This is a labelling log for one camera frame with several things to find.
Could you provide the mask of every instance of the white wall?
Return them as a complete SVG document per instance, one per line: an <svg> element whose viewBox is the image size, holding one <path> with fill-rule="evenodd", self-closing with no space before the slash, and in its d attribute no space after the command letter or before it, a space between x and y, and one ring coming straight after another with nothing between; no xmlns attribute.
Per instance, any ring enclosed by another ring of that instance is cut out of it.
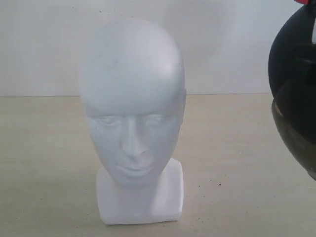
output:
<svg viewBox="0 0 316 237"><path fill-rule="evenodd" d="M78 95L79 50L120 17L161 24L181 46L190 94L269 92L267 59L294 0L1 0L0 95Z"/></svg>

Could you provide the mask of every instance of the mannequin nose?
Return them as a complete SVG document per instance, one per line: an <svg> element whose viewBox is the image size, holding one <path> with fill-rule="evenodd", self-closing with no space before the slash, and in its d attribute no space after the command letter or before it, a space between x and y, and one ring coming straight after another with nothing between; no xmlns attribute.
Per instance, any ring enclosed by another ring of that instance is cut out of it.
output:
<svg viewBox="0 0 316 237"><path fill-rule="evenodd" d="M121 149L130 158L136 158L147 151L147 147L142 142L140 131L137 129L135 119L128 119L125 123L121 138Z"/></svg>

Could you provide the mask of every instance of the table surface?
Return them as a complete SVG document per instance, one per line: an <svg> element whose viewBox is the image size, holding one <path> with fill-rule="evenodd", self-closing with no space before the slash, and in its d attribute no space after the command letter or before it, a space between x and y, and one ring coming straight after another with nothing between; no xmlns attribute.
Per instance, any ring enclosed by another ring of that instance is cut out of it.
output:
<svg viewBox="0 0 316 237"><path fill-rule="evenodd" d="M181 219L106 226L78 97L0 98L1 237L308 237L316 182L283 144L272 96L191 95L174 158Z"/></svg>

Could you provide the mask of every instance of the red object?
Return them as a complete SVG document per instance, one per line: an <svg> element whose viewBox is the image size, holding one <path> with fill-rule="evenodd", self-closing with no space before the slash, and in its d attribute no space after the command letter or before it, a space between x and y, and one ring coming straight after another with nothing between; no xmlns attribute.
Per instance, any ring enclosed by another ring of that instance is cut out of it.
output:
<svg viewBox="0 0 316 237"><path fill-rule="evenodd" d="M304 5L307 5L310 3L310 0L295 0L295 1Z"/></svg>

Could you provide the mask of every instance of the white mannequin head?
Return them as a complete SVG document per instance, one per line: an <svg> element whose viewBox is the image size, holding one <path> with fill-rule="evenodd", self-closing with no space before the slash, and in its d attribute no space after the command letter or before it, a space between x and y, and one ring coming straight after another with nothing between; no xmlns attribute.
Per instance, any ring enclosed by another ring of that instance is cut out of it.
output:
<svg viewBox="0 0 316 237"><path fill-rule="evenodd" d="M80 94L101 163L121 185L158 179L174 152L186 101L170 35L137 19L107 24L89 42Z"/></svg>

